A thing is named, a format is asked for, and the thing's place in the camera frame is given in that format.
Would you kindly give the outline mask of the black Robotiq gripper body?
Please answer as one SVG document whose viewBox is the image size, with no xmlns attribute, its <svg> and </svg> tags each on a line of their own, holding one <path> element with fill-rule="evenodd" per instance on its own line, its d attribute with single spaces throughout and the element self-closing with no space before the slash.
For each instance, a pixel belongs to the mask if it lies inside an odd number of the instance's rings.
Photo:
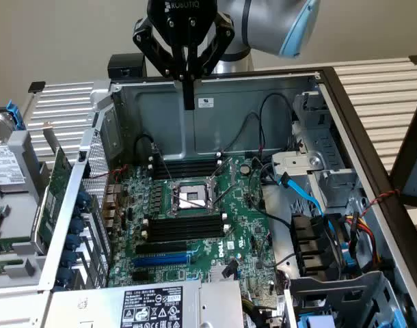
<svg viewBox="0 0 417 328">
<path fill-rule="evenodd" d="M 199 46 L 217 15 L 216 1 L 149 1 L 147 15 L 165 43 Z"/>
</svg>

